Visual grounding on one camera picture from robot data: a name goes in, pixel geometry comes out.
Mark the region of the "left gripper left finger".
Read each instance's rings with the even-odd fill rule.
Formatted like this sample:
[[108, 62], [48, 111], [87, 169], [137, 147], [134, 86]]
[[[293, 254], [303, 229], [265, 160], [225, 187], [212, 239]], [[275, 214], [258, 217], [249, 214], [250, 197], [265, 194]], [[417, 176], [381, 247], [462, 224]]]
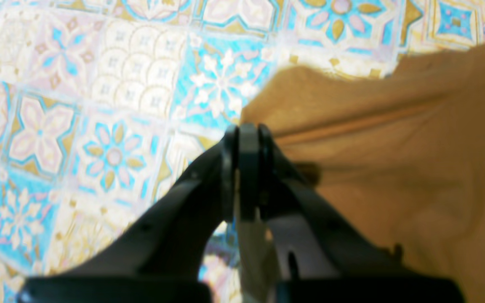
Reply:
[[208, 239], [233, 218], [238, 128], [196, 158], [115, 242], [70, 270], [27, 278], [19, 303], [211, 303], [198, 280]]

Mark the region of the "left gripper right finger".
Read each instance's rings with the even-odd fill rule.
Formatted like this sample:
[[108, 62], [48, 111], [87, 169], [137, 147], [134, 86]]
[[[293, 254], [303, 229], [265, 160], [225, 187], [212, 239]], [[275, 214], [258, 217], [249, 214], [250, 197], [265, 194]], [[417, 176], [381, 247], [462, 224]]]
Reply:
[[269, 303], [463, 303], [458, 286], [370, 244], [284, 157], [266, 126], [239, 128], [240, 216], [273, 235], [280, 279]]

